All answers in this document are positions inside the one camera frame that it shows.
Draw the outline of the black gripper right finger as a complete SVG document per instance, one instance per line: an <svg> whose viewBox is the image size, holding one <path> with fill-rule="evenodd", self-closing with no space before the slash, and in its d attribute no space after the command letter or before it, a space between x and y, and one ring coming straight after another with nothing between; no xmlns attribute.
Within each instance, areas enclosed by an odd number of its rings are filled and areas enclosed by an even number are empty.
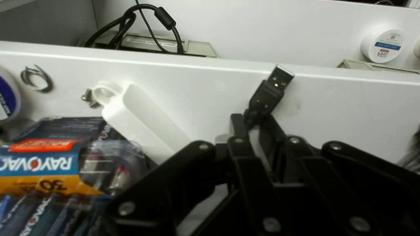
<svg viewBox="0 0 420 236"><path fill-rule="evenodd" d="M320 149L271 117L258 142L275 182L300 184L328 217L330 236L418 236L418 176L343 142Z"/></svg>

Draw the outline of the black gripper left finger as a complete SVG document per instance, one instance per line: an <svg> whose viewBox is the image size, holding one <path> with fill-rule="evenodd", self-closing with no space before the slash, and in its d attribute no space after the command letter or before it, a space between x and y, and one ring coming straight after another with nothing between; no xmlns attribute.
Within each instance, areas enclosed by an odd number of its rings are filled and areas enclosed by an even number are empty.
<svg viewBox="0 0 420 236"><path fill-rule="evenodd" d="M114 199L103 213L110 236L177 236L177 227L216 187L228 195L191 236L278 236L280 205L249 141L250 125L231 117L233 134L194 141Z"/></svg>

